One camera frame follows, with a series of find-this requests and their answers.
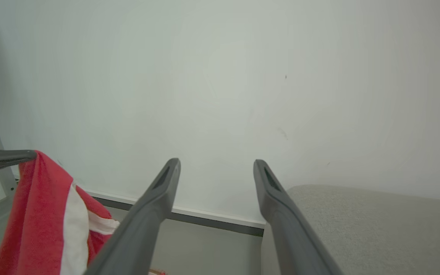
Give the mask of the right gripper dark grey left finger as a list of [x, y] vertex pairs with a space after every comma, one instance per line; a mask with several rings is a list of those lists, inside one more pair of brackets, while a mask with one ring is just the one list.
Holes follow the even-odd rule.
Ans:
[[148, 275], [161, 223], [171, 214], [181, 163], [169, 159], [84, 275]]

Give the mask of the red and white striped cloth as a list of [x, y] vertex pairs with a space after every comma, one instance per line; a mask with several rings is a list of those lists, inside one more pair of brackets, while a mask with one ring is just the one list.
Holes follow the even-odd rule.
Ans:
[[0, 275], [83, 275], [119, 221], [40, 151], [19, 173]]

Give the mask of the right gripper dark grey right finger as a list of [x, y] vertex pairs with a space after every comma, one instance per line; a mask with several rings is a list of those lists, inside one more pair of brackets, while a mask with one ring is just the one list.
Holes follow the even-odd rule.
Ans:
[[271, 227], [281, 275], [343, 275], [267, 162], [255, 160], [253, 175], [260, 212]]

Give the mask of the white and grey baseboard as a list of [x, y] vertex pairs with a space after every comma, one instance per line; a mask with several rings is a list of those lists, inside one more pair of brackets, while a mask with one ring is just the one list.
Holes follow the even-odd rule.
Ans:
[[[90, 189], [85, 189], [85, 191], [106, 207], [120, 210], [130, 210], [138, 200], [138, 198], [118, 196]], [[199, 226], [229, 230], [246, 235], [259, 237], [264, 235], [264, 221], [249, 220], [225, 214], [214, 214], [209, 211], [174, 206], [168, 219], [193, 223]]]

